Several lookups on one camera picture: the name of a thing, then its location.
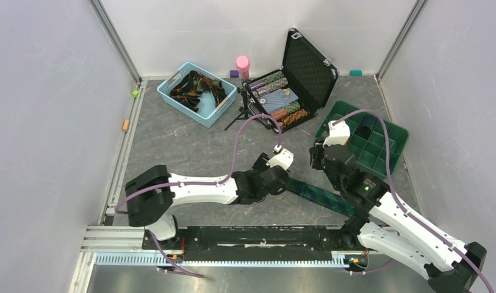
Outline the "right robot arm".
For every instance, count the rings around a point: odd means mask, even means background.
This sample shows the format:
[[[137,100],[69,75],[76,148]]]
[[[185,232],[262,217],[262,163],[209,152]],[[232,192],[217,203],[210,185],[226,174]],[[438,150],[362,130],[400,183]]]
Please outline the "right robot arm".
[[[453,238],[412,209],[377,176],[359,169],[345,145],[309,149],[311,167],[324,172],[333,189],[354,208],[341,240],[387,255],[409,267],[435,292],[470,292],[487,254],[477,242]]]

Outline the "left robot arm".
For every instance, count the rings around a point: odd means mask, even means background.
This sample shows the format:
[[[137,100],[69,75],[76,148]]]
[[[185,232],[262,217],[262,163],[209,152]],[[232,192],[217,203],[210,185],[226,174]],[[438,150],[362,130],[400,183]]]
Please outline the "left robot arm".
[[[262,153],[253,167],[220,177],[191,177],[168,173],[166,165],[156,165],[126,184],[126,197],[115,207],[126,206],[129,226],[144,227],[154,233],[165,248],[175,248],[181,240],[175,217],[167,215],[172,206],[190,203],[253,204],[267,195],[286,189],[293,154],[283,149],[273,157]]]

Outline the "green navy striped tie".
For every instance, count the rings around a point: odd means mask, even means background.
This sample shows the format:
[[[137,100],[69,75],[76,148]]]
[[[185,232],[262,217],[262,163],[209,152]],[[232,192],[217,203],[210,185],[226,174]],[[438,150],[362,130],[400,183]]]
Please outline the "green navy striped tie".
[[[354,207],[349,204],[349,202],[347,202],[341,195],[293,178],[290,178],[288,180],[286,188],[291,193],[326,209],[332,210],[347,217],[355,215]]]

